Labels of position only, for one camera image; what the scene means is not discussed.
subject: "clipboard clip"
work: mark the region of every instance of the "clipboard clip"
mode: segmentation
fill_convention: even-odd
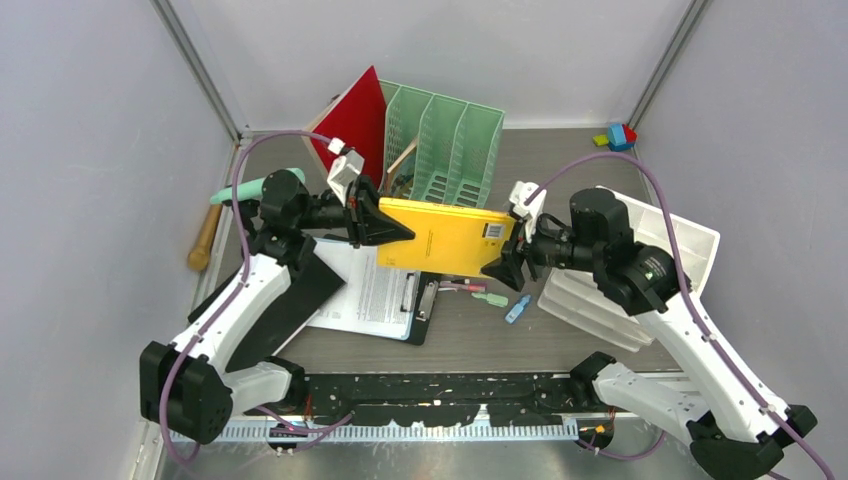
[[[433,313],[433,303],[436,301],[436,292],[439,290],[439,282],[437,280],[428,282],[424,287],[424,293],[421,295],[421,302],[418,303],[418,309],[415,311],[415,319],[426,322],[430,320],[430,315]]]

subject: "wall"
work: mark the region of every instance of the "wall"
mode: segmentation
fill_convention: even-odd
[[[126,478],[231,142],[145,1],[4,2],[0,72],[0,477]]]
[[[226,72],[216,84],[267,130],[303,127],[371,64],[503,108],[508,127],[623,121],[689,0],[175,3],[202,30],[191,33],[210,47],[204,63]]]
[[[640,125],[679,214],[722,234],[704,303],[755,371],[809,405],[848,476],[848,4],[715,0]],[[777,469],[821,478],[800,449]]]

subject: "barcode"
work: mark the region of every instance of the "barcode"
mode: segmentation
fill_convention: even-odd
[[[483,234],[483,237],[501,238],[503,236],[503,227],[502,223],[487,223],[486,232]]]

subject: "wooden handle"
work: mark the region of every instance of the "wooden handle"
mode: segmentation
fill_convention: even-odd
[[[223,208],[221,204],[209,207],[206,219],[203,220],[203,226],[200,227],[200,233],[197,235],[197,241],[194,242],[194,248],[188,254],[188,268],[195,272],[202,272],[209,265],[212,242],[215,241],[215,231],[218,230],[218,219],[221,218]]]

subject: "red block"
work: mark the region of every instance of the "red block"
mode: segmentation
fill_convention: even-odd
[[[636,143],[636,138],[639,135],[636,135],[636,132],[633,131],[632,128],[624,125],[624,138],[627,139],[627,143]]]

